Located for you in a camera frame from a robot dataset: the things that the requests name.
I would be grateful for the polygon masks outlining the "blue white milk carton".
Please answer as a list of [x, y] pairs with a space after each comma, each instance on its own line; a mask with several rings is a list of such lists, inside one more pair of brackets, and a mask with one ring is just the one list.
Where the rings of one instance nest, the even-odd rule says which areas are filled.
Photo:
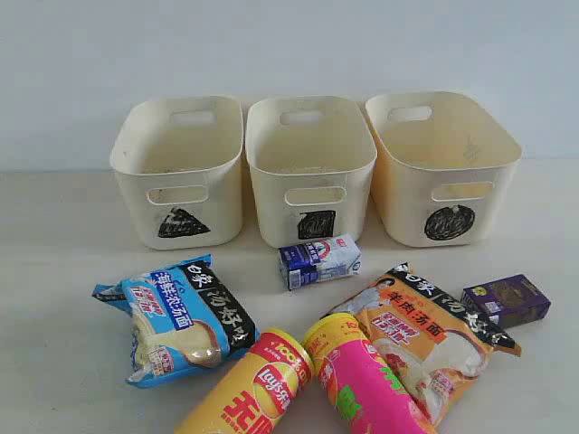
[[361, 251], [349, 234], [278, 249], [280, 275], [289, 291], [356, 275]]

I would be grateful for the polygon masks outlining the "blue instant noodle bag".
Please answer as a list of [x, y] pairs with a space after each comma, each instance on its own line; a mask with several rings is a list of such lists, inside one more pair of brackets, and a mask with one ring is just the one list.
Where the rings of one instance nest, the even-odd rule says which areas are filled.
[[128, 384], [146, 389], [204, 374], [257, 341], [258, 327], [212, 265], [205, 254], [94, 288], [94, 298], [131, 318]]

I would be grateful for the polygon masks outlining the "orange instant noodle bag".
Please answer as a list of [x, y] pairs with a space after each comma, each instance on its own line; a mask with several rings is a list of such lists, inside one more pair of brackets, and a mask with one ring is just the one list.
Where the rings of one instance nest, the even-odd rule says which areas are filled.
[[356, 318], [433, 426], [485, 371], [492, 354], [520, 345], [476, 309], [402, 263], [334, 306]]

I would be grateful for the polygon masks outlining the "purple small box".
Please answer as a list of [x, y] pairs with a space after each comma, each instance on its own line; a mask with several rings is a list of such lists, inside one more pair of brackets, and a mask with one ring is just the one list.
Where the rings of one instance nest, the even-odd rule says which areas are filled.
[[503, 330], [543, 319], [551, 306], [523, 274], [464, 288], [460, 301]]

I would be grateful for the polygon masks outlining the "cream bin square mark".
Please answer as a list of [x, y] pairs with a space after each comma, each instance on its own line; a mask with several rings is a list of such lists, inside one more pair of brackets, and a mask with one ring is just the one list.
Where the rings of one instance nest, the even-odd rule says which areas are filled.
[[268, 245], [360, 237], [377, 150], [357, 103], [335, 96], [263, 99], [248, 110], [245, 149]]

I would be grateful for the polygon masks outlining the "cream bin triangle mark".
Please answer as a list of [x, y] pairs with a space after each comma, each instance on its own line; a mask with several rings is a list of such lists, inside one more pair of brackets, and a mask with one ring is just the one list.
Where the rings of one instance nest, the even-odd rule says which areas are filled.
[[147, 247], [209, 247], [239, 234], [243, 139], [235, 99], [156, 99], [130, 110], [109, 163]]

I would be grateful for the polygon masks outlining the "cream bin circle mark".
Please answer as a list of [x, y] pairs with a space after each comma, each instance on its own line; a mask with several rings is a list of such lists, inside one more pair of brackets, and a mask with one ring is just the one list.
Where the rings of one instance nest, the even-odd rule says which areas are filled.
[[365, 103], [378, 156], [371, 195], [388, 235], [409, 247], [486, 238], [522, 156], [478, 102], [447, 91]]

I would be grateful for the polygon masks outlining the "yellow Lays chip can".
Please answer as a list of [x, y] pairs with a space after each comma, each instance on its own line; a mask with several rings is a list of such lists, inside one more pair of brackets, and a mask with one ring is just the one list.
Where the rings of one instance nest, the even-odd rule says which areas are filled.
[[313, 373], [303, 346], [279, 328], [269, 328], [175, 432], [271, 433]]

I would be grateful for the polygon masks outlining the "pink Lays chip can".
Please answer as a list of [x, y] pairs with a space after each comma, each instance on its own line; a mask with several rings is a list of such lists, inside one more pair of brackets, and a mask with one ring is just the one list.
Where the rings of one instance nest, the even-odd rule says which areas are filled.
[[303, 346], [351, 433], [436, 431], [352, 315], [321, 318], [305, 334]]

